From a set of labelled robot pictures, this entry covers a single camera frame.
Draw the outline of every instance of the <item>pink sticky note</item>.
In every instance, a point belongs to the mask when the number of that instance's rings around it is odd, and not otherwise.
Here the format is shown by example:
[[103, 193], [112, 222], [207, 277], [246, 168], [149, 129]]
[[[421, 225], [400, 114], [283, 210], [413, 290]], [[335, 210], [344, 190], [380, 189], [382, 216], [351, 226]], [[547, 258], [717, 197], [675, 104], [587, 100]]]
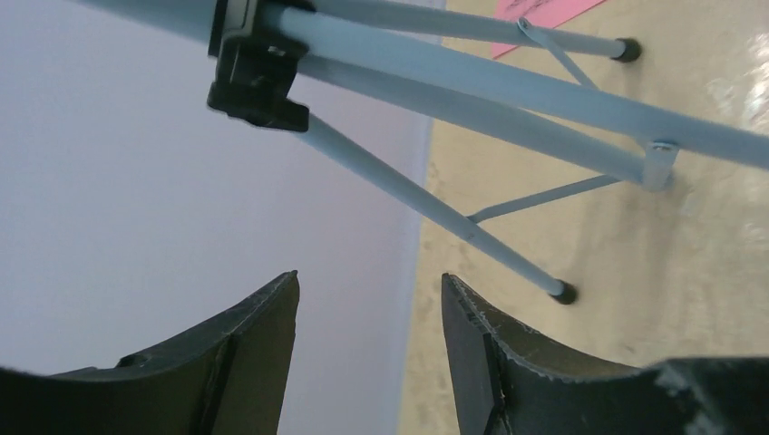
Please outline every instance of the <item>pink sticky note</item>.
[[[525, 16], [539, 27], [553, 28], [566, 23], [604, 0], [500, 0], [494, 18], [515, 23]], [[514, 49], [516, 45], [492, 44], [494, 59]]]

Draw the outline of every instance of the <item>black rubber foot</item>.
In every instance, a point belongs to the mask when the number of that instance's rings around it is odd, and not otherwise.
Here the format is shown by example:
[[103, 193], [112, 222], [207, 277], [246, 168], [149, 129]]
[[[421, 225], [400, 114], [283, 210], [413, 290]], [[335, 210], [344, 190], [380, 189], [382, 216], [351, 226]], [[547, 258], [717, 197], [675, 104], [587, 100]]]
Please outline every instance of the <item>black rubber foot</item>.
[[633, 38], [619, 38], [618, 41], [625, 43], [625, 52], [619, 57], [612, 57], [617, 62], [631, 63], [641, 57], [643, 49], [641, 44]]
[[577, 287], [567, 283], [566, 281], [560, 281], [563, 284], [563, 293], [557, 296], [550, 295], [561, 305], [571, 305], [577, 302]]

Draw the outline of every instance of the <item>black joint connector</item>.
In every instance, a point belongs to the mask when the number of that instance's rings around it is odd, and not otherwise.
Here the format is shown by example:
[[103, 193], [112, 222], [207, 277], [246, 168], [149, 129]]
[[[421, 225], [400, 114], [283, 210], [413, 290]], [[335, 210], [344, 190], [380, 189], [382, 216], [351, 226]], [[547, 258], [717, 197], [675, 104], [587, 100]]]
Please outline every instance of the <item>black joint connector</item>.
[[217, 78], [208, 105], [257, 127], [304, 132], [309, 109], [287, 96], [309, 48], [267, 26], [264, 6], [270, 4], [315, 12], [307, 0], [217, 1], [209, 44]]
[[637, 60], [639, 57], [641, 57], [641, 53], [643, 53], [643, 49], [641, 48], [641, 44], [638, 42], [637, 39], [634, 38], [619, 38], [618, 41], [625, 44], [625, 51], [622, 52], [622, 54], [618, 57], [612, 57], [612, 60], [615, 60], [620, 63], [631, 63]]
[[567, 283], [566, 281], [559, 280], [559, 282], [563, 284], [563, 292], [561, 292], [560, 295], [550, 295], [550, 297], [555, 299], [556, 302], [561, 305], [572, 305], [577, 302], [577, 299], [579, 299], [577, 294], [577, 287]]

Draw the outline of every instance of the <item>wall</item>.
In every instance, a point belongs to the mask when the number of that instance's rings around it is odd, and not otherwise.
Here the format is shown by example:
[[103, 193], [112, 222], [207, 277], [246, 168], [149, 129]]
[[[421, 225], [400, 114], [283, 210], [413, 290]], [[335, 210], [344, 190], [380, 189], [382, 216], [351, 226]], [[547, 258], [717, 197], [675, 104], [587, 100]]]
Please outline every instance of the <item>wall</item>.
[[[418, 217], [289, 135], [208, 111], [204, 46], [62, 1], [0, 14], [0, 364], [113, 366], [298, 269], [281, 433], [394, 433]], [[422, 181], [429, 122], [293, 98]]]

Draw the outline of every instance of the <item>shiny floor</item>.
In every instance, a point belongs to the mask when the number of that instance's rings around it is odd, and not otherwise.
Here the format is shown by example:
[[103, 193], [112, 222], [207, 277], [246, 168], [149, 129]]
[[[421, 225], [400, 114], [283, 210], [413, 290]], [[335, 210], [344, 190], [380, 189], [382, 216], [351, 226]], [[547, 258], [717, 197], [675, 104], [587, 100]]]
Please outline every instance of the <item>shiny floor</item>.
[[[450, 10], [477, 15], [494, 6], [448, 0]], [[561, 29], [644, 44], [630, 65], [574, 56], [601, 89], [769, 134], [764, 0], [608, 0]], [[444, 45], [491, 55], [486, 43]], [[500, 62], [569, 80], [547, 52], [521, 48]], [[459, 433], [441, 325], [443, 272], [554, 339], [613, 361], [768, 354], [769, 172], [686, 152], [676, 168], [676, 185], [661, 194], [617, 184], [483, 224], [577, 285], [581, 300], [569, 307], [425, 221], [400, 433]], [[434, 127], [428, 189], [466, 214], [591, 175], [446, 123]]]

